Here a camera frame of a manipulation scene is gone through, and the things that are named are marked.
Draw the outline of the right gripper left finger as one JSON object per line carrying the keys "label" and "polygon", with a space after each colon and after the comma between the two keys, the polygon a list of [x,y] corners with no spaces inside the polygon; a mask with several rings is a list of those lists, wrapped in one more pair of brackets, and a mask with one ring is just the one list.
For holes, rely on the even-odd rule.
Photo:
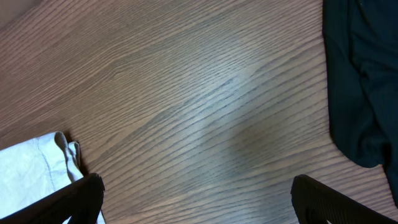
{"label": "right gripper left finger", "polygon": [[96,223],[104,191],[101,176],[92,173],[2,218],[1,223]]}

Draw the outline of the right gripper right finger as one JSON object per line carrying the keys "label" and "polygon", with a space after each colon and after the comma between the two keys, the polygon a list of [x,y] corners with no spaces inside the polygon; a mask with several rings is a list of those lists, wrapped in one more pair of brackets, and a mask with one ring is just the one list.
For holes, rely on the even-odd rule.
{"label": "right gripper right finger", "polygon": [[300,224],[397,224],[307,175],[294,177],[290,193]]}

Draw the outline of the beige shorts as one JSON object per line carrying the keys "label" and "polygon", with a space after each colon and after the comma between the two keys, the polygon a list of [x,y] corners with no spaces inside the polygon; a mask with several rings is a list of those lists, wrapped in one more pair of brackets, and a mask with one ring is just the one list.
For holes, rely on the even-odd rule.
{"label": "beige shorts", "polygon": [[84,177],[79,144],[60,131],[1,150],[1,219]]}

